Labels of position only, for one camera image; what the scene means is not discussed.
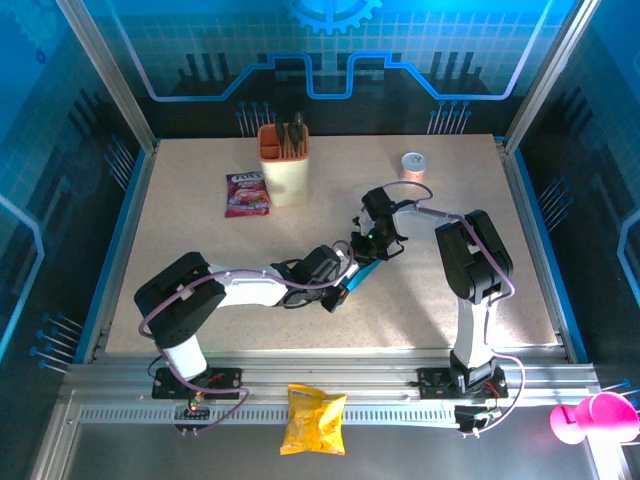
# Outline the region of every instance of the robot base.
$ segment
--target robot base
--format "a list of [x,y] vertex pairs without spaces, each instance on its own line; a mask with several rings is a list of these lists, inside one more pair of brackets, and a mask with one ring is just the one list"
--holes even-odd
[[472,386],[465,393],[461,393],[456,386],[451,375],[451,368],[419,368],[417,370],[418,381],[414,386],[420,390],[421,400],[443,400],[456,398],[476,398],[486,400],[495,398],[495,394],[485,388],[490,383],[500,395],[500,398],[508,398],[509,391],[504,376],[504,371],[500,367],[495,367],[493,376],[487,380]]
[[[191,383],[209,388],[237,388],[242,386],[242,370],[239,368],[209,367]],[[173,376],[168,368],[159,368],[156,371],[155,381],[151,397],[155,400],[191,400],[196,392],[182,385]],[[205,400],[237,400],[239,393],[226,393],[221,395],[205,394]]]

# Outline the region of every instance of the blue wall panel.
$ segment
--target blue wall panel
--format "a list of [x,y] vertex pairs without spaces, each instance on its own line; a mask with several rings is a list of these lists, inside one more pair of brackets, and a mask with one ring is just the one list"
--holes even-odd
[[573,1],[87,5],[156,135],[181,137],[251,135],[251,101],[314,134],[504,133]]
[[638,14],[634,1],[600,4],[521,146],[587,354],[605,386],[628,378],[629,390],[640,386]]
[[140,147],[55,2],[0,1],[0,32],[0,465],[17,479],[29,476]]

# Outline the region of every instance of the red candy bag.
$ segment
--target red candy bag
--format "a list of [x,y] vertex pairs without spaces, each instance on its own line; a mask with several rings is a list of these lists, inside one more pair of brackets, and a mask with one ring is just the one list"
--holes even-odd
[[262,172],[227,175],[225,217],[249,217],[267,213],[269,213],[269,194]]

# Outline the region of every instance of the gear logo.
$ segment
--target gear logo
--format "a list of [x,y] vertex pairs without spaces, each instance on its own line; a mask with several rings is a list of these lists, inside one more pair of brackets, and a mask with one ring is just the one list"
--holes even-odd
[[54,0],[0,0],[0,13],[11,12],[36,48],[53,40],[58,28]]
[[289,18],[310,26],[314,33],[325,30],[331,35],[336,30],[345,33],[347,27],[360,27],[360,20],[370,19],[371,11],[381,7],[380,0],[286,0],[284,6]]

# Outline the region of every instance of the enclosure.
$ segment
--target enclosure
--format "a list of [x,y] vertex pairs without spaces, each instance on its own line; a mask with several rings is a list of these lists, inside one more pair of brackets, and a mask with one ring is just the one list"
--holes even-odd
[[[636,2],[39,0],[0,12],[6,478],[639,474],[638,446],[564,445],[548,426],[554,406],[610,386],[637,405]],[[224,218],[225,176],[259,171],[259,128],[298,111],[309,202]],[[138,335],[135,292],[189,251],[256,268],[348,240],[363,195],[397,180],[407,152],[427,159],[429,206],[485,210],[513,260],[518,293],[485,334],[525,364],[513,415],[475,440],[449,428],[454,400],[420,400],[416,369],[448,366],[458,310],[437,245],[409,241],[334,313],[216,310],[200,346],[241,368],[252,395],[217,431],[182,438],[173,425],[195,423],[184,402],[151,397],[156,349]],[[521,380],[500,365],[507,407]],[[278,455],[289,383],[348,395],[344,458]],[[214,418],[233,402],[207,405]]]

